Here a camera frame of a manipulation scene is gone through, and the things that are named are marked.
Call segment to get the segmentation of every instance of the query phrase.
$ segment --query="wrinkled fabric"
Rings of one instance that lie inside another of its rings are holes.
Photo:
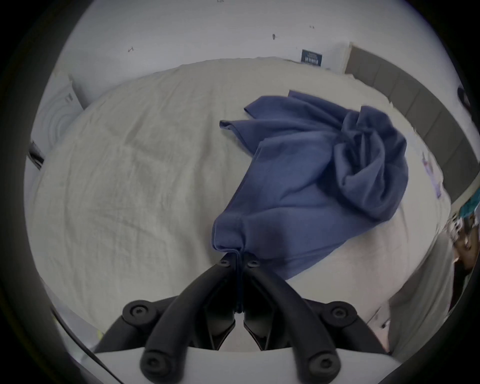
[[[407,144],[385,113],[294,91],[245,111],[252,120],[220,122],[253,159],[214,222],[216,250],[253,253],[288,279],[394,215]]]

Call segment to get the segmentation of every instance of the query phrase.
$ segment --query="gray headboard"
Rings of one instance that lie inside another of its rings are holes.
[[[431,150],[454,202],[480,171],[473,150],[453,116],[422,84],[392,63],[352,46],[345,73],[383,93]]]

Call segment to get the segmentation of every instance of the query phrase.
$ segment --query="bed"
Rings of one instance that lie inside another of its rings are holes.
[[[211,246],[212,223],[251,161],[218,122],[245,119],[244,106],[290,89],[355,110],[373,106],[407,139],[409,181],[394,217],[288,281],[304,298],[347,301],[368,320],[447,222],[442,171],[382,93],[352,75],[278,58],[182,65],[90,105],[47,156],[28,209],[32,253],[48,287],[102,332],[132,300],[178,295],[222,257]]]

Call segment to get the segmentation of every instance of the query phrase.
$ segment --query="label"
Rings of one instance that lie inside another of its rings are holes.
[[[318,65],[320,67],[320,64],[322,63],[322,55],[319,53],[310,52],[305,49],[302,49],[301,62],[312,64],[312,65]]]

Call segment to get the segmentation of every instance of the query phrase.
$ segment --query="white duvet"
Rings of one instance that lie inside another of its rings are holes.
[[[349,76],[276,58],[213,60],[154,73],[107,93],[49,154],[29,207],[41,277],[105,331],[132,300],[178,295],[222,254],[211,247],[251,157],[222,119],[290,89],[386,112],[408,141],[409,182],[395,216],[288,282],[318,301],[345,300],[368,319],[419,266],[446,223],[421,162],[431,156],[383,95]],[[431,156],[435,174],[441,172]]]

